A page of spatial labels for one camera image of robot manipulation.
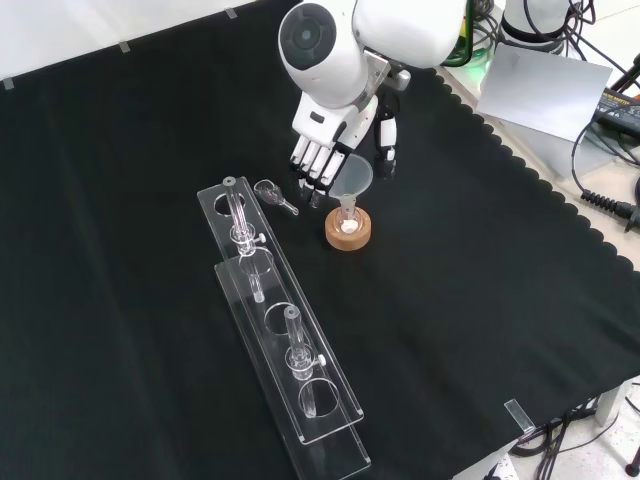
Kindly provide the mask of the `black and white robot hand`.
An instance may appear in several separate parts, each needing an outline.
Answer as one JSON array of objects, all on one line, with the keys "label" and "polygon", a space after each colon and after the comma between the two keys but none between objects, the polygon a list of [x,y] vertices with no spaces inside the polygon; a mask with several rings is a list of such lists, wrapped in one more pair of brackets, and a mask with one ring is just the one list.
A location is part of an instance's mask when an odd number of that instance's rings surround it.
[{"label": "black and white robot hand", "polygon": [[304,200],[316,208],[328,196],[346,162],[372,132],[376,144],[375,169],[382,178],[395,174],[398,153],[398,93],[411,80],[407,70],[390,73],[381,89],[363,110],[354,106],[327,109],[310,95],[301,95],[292,122],[298,141],[290,157],[290,166],[298,175],[299,190]]}]

